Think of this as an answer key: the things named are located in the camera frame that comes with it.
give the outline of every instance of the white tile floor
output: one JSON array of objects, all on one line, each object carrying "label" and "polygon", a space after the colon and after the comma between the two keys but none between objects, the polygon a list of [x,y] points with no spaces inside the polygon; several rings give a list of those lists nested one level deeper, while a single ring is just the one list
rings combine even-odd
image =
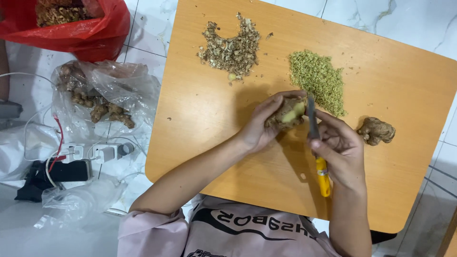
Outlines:
[{"label": "white tile floor", "polygon": [[[265,0],[271,4],[388,37],[457,60],[457,1],[455,0]],[[162,80],[177,0],[126,0],[131,12],[131,33],[119,62],[147,64]],[[7,44],[11,71],[50,77],[71,54]],[[20,120],[28,120],[51,101],[52,90],[43,80],[14,76],[10,99],[21,103]],[[373,256],[434,256],[457,206],[457,97],[449,110],[440,141],[405,228],[394,240],[374,247]],[[37,118],[54,126],[50,112]],[[149,135],[139,141],[147,146]],[[94,175],[120,178],[144,171],[144,156],[122,163],[93,165]],[[122,199],[113,206],[127,210],[151,183],[145,176],[130,177]]]}]

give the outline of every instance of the black object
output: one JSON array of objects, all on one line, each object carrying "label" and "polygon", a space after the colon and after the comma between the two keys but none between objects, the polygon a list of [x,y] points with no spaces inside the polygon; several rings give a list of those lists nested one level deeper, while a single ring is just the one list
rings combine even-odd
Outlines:
[{"label": "black object", "polygon": [[17,190],[17,196],[14,199],[40,203],[43,191],[54,187],[45,177],[44,164],[40,161],[34,161],[26,175],[25,185]]},{"label": "black object", "polygon": [[394,239],[397,236],[397,233],[389,234],[389,233],[384,233],[384,232],[379,232],[379,231],[374,231],[374,230],[370,230],[370,232],[372,235],[372,244],[382,243],[387,240]]},{"label": "black object", "polygon": [[[26,175],[25,185],[17,190],[15,200],[40,203],[44,190],[54,187],[48,180],[45,171],[46,162],[34,161]],[[50,176],[54,182],[87,181],[90,178],[89,161],[73,161],[65,164],[56,161]]]},{"label": "black object", "polygon": [[89,161],[72,161],[71,163],[56,161],[50,175],[54,182],[88,181],[90,178]]}]

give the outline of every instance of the wooden table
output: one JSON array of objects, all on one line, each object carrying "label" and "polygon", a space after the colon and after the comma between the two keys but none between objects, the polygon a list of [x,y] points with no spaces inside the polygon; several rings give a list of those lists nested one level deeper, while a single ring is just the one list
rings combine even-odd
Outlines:
[{"label": "wooden table", "polygon": [[[244,83],[229,86],[228,73],[200,64],[196,53],[206,47],[201,33],[208,21],[218,24],[220,36],[235,36],[238,11],[262,35],[260,65]],[[266,40],[270,32],[274,36]],[[349,114],[343,119],[351,127],[373,116],[397,129],[392,143],[365,147],[365,167],[371,229],[400,231],[456,93],[457,62],[258,0],[179,1],[146,160],[149,180],[232,136],[269,95],[295,89],[287,56],[305,48],[345,68]],[[328,219],[331,199],[319,193],[314,160],[304,145],[307,130],[304,125],[279,135],[202,193]]]}]

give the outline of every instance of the pink shirt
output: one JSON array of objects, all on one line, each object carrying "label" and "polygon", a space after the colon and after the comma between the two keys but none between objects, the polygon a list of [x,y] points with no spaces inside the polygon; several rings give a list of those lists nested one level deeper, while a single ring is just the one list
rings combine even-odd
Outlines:
[{"label": "pink shirt", "polygon": [[305,217],[206,196],[190,223],[134,211],[119,228],[119,257],[340,257]]}]

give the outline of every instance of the plastic bag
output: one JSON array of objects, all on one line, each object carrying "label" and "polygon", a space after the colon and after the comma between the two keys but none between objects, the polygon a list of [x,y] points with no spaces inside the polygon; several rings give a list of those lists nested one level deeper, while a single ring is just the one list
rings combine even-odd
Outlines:
[{"label": "plastic bag", "polygon": [[120,198],[126,186],[112,178],[95,180],[67,190],[58,187],[46,189],[42,194],[43,208],[52,210],[34,227],[84,227],[92,216],[107,211]]},{"label": "plastic bag", "polygon": [[[24,178],[32,161],[25,160],[24,127],[0,131],[0,181],[16,181]],[[29,160],[47,159],[58,147],[58,136],[54,128],[27,125],[26,157]]]},{"label": "plastic bag", "polygon": [[52,110],[60,119],[65,138],[69,139],[67,142],[93,143],[106,138],[106,123],[110,122],[109,114],[106,114],[94,124],[90,115],[93,107],[73,103],[71,91],[82,92],[91,98],[103,96],[128,110],[135,127],[129,129],[122,122],[112,122],[110,137],[150,134],[159,100],[160,82],[148,74],[146,65],[71,61],[58,67],[51,80],[57,86]]},{"label": "plastic bag", "polygon": [[39,28],[35,13],[37,0],[0,0],[5,16],[0,22],[0,38],[71,52],[77,59],[88,62],[116,60],[130,30],[130,12],[124,0],[98,2],[105,13],[103,18]]}]

